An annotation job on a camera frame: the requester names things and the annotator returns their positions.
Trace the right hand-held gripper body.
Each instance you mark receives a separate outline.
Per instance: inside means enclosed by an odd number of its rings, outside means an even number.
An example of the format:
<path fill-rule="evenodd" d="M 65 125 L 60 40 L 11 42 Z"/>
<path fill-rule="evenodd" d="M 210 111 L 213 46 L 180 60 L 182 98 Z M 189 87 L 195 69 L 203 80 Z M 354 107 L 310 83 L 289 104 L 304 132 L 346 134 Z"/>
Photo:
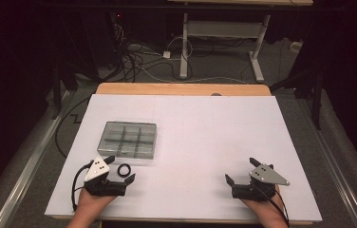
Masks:
<path fill-rule="evenodd" d="M 242 200 L 269 200 L 275 194 L 276 185 L 289 186 L 290 182 L 273 170 L 272 165 L 260 164 L 249 173 L 247 184 L 232 181 L 232 197 Z"/>

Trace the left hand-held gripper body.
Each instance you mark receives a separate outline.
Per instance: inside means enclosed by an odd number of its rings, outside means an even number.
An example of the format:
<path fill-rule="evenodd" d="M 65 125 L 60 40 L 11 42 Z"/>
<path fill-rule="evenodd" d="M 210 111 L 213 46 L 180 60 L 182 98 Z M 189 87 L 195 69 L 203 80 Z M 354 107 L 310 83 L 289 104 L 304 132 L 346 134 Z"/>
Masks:
<path fill-rule="evenodd" d="M 109 180 L 109 164 L 106 164 L 104 158 L 98 156 L 91 164 L 85 175 L 84 188 L 92 196 L 124 196 L 126 185 L 123 182 Z"/>

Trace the clear plastic compartment box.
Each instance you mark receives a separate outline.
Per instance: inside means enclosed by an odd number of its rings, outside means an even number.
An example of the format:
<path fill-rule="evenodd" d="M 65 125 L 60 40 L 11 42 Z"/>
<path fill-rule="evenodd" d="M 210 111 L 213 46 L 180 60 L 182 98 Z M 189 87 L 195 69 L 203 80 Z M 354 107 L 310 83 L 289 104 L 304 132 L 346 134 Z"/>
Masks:
<path fill-rule="evenodd" d="M 107 122 L 97 151 L 104 157 L 152 160 L 156 138 L 154 123 Z"/>

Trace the person's right hand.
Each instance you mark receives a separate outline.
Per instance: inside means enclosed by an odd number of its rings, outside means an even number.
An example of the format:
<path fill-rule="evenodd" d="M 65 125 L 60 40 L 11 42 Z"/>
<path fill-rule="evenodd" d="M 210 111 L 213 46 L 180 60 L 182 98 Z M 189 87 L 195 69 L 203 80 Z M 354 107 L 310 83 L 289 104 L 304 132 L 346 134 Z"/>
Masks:
<path fill-rule="evenodd" d="M 284 204 L 278 193 L 279 191 L 276 191 L 275 195 L 268 201 L 258 202 L 250 199 L 243 199 L 242 202 L 254 212 L 258 219 L 272 217 L 283 218 Z"/>

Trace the person's left hand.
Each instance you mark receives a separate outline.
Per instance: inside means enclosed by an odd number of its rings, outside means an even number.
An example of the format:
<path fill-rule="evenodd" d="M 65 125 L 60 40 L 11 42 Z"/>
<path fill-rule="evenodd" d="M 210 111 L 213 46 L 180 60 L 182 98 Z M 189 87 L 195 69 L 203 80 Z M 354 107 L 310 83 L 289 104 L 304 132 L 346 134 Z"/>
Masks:
<path fill-rule="evenodd" d="M 116 196 L 92 196 L 85 189 L 82 189 L 78 200 L 76 214 L 97 217 L 115 198 Z"/>

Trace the white table cover sheet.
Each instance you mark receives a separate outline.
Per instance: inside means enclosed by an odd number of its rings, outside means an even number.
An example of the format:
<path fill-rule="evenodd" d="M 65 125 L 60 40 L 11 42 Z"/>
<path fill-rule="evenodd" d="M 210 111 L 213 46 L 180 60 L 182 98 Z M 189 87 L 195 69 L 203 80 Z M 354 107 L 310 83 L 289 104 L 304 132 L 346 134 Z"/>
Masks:
<path fill-rule="evenodd" d="M 273 165 L 288 180 L 280 194 L 291 221 L 321 220 L 277 100 L 273 96 L 95 95 L 48 202 L 50 217 L 73 214 L 77 171 L 97 157 L 108 122 L 153 123 L 153 160 L 132 160 L 135 181 L 103 219 L 246 223 L 254 215 L 234 199 L 226 180 L 249 181 L 251 159 Z"/>

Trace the black metal stand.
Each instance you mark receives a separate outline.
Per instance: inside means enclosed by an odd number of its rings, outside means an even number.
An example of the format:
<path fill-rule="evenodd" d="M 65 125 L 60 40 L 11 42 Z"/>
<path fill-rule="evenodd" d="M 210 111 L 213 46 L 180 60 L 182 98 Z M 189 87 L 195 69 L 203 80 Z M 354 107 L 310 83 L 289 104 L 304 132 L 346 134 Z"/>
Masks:
<path fill-rule="evenodd" d="M 67 91 L 76 91 L 78 84 L 75 79 L 75 74 L 64 64 L 56 64 L 53 73 L 53 114 L 52 119 L 55 120 L 62 108 L 62 91 L 61 86 L 64 86 Z"/>
<path fill-rule="evenodd" d="M 293 88 L 296 99 L 310 99 L 310 118 L 317 130 L 321 129 L 320 110 L 323 88 L 323 75 L 319 67 L 309 67 L 299 73 L 269 86 L 270 92 L 279 88 Z"/>

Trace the aluminium floor rail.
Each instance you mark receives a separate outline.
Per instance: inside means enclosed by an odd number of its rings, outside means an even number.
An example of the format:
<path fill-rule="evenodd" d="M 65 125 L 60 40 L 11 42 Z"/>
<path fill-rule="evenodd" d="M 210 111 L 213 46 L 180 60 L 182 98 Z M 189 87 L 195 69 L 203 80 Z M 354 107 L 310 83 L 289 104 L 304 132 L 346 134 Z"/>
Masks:
<path fill-rule="evenodd" d="M 304 100 L 297 101 L 304 117 L 307 119 L 307 122 L 312 129 L 315 139 L 318 141 L 320 145 L 320 153 L 323 157 L 324 164 L 328 169 L 328 173 L 331 176 L 337 191 L 340 195 L 340 198 L 345 205 L 349 216 L 352 219 L 352 222 L 357 228 L 357 198 L 355 193 L 350 187 L 350 184 L 346 180 L 346 177 L 343 175 L 341 168 L 338 162 L 335 160 L 334 156 L 331 154 L 331 149 L 327 141 L 324 138 L 324 135 L 320 130 L 317 129 L 315 124 L 312 121 L 312 114 L 310 113 L 310 108 L 308 103 Z"/>
<path fill-rule="evenodd" d="M 42 159 L 45 156 L 47 145 L 53 137 L 57 126 L 63 118 L 63 115 L 66 113 L 66 108 L 70 105 L 74 95 L 75 91 L 66 91 L 62 96 L 61 109 L 50 120 L 45 135 L 35 146 L 24 169 L 21 172 L 21 175 L 14 184 L 7 200 L 0 210 L 0 228 L 9 228 L 9 225 L 13 220 L 15 213 L 17 212 L 26 192 L 28 191 Z"/>

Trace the white metal frame desk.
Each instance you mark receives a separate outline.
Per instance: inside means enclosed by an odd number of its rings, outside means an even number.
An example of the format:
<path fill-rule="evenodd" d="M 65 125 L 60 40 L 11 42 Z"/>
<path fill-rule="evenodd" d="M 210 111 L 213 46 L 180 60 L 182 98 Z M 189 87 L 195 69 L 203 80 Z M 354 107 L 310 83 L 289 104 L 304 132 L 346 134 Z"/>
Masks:
<path fill-rule="evenodd" d="M 206 5 L 207 7 L 267 7 L 269 10 L 290 7 L 299 10 L 301 7 L 310 7 L 313 0 L 168 0 L 178 3 L 180 7 L 195 7 Z M 180 54 L 180 79 L 188 79 L 190 72 L 189 57 L 193 46 L 189 41 L 191 37 L 217 37 L 217 38 L 247 38 L 255 39 L 255 47 L 248 52 L 249 61 L 254 71 L 254 77 L 259 83 L 264 82 L 264 76 L 258 63 L 258 55 L 265 38 L 271 19 L 270 13 L 265 13 L 260 22 L 231 22 L 224 19 L 192 20 L 189 13 L 183 13 L 182 22 L 182 48 Z"/>

